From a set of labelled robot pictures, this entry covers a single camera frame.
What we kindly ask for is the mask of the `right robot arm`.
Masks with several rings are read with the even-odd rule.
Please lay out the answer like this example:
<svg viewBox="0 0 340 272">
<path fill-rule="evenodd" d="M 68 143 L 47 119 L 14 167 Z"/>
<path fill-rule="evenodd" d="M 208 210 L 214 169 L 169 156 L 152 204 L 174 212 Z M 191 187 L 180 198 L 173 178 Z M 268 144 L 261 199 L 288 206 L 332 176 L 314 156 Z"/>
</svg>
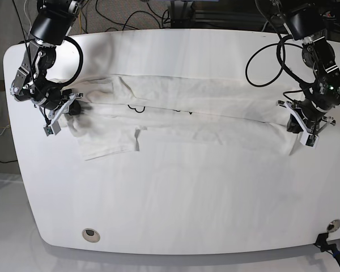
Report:
<svg viewBox="0 0 340 272">
<path fill-rule="evenodd" d="M 74 39 L 68 37 L 83 3 L 37 1 L 38 14 L 29 32 L 33 39 L 24 39 L 23 61 L 10 92 L 17 101 L 30 100 L 38 106 L 47 125 L 50 125 L 51 121 L 45 111 L 59 110 L 69 101 L 70 92 L 62 89 L 77 79 L 83 67 L 83 51 Z M 56 61 L 56 47 L 64 41 L 76 47 L 79 54 L 78 68 L 69 80 L 62 83 L 52 82 L 46 79 L 47 70 L 53 67 Z"/>
</svg>

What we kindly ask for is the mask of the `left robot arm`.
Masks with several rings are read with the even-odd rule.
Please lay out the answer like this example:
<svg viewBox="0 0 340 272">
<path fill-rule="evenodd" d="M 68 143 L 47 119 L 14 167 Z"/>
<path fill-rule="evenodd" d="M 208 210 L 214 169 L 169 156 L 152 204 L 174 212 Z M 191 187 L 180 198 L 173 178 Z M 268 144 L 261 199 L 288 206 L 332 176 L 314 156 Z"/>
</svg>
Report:
<svg viewBox="0 0 340 272">
<path fill-rule="evenodd" d="M 340 105 L 340 69 L 334 50 L 326 40 L 326 26 L 315 1 L 273 1 L 273 5 L 288 31 L 288 36 L 281 38 L 277 46 L 278 61 L 304 94 L 304 100 L 284 105 L 291 112 L 287 131 L 301 133 L 305 145 L 313 146 L 323 129 L 320 123 L 335 123 L 325 115 Z M 303 61 L 315 77 L 312 83 L 295 75 L 281 57 L 281 47 L 289 39 L 301 41 Z"/>
</svg>

